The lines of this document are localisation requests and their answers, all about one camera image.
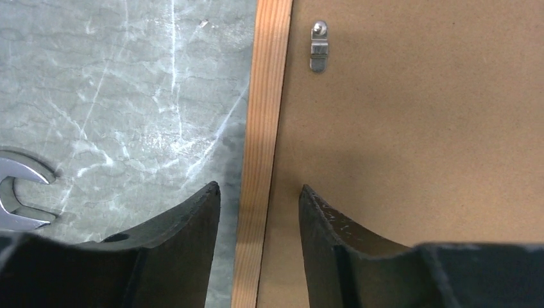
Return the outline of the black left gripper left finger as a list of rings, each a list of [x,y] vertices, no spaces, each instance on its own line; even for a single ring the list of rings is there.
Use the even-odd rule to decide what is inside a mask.
[[[221,211],[210,182],[101,242],[1,233],[2,307],[204,307]]]

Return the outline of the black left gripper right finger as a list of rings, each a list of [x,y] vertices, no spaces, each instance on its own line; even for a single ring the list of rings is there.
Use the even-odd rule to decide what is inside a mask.
[[[310,186],[299,226],[311,307],[542,307],[543,246],[407,247],[345,216]]]

